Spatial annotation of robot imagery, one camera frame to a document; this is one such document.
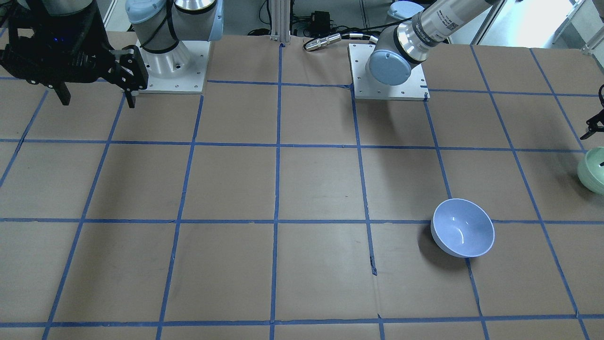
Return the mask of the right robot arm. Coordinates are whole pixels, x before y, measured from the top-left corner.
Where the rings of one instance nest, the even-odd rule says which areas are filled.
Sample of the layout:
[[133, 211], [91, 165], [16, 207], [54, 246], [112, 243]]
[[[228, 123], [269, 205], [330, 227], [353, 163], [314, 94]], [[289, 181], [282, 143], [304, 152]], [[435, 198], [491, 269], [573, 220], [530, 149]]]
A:
[[104, 79], [121, 88], [130, 108], [149, 75], [188, 67], [185, 41], [217, 41], [224, 30], [220, 0], [128, 0], [138, 45], [112, 47], [95, 0], [16, 0], [7, 11], [9, 41], [1, 66], [29, 84], [54, 90], [63, 105], [67, 83]]

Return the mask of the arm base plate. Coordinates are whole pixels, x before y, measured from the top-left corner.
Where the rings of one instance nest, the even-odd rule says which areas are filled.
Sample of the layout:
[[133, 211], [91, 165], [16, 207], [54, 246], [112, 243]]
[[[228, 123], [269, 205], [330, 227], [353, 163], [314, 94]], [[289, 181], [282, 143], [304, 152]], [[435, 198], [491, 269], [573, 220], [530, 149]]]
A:
[[163, 54], [141, 49], [149, 74], [142, 93], [201, 94], [207, 79], [211, 42], [181, 41]]
[[406, 82], [387, 85], [376, 80], [369, 70], [369, 60], [375, 45], [349, 44], [350, 69], [354, 97], [363, 100], [427, 101], [431, 98], [421, 65], [414, 67]]

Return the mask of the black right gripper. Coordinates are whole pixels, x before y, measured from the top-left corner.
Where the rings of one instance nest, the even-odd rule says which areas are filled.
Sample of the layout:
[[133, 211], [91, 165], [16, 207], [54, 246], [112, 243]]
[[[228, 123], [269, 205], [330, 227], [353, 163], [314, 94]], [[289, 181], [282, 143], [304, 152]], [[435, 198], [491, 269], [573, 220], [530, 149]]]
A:
[[8, 43], [1, 49], [1, 66], [13, 77], [54, 90], [68, 106], [67, 83], [104, 79], [124, 90], [134, 109], [149, 75], [135, 45], [112, 47], [98, 9], [52, 15], [49, 9], [9, 9], [4, 24]]

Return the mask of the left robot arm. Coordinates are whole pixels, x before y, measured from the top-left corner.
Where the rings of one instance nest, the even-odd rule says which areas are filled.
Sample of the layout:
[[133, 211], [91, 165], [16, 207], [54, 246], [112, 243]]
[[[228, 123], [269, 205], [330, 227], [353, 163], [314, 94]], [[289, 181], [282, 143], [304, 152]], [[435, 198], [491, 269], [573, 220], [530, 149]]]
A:
[[426, 105], [442, 137], [501, 147], [576, 149], [603, 133], [591, 91], [602, 80], [574, 50], [445, 44], [490, 0], [438, 0], [409, 21], [388, 26], [365, 65], [369, 86], [354, 84], [364, 109], [381, 115]]

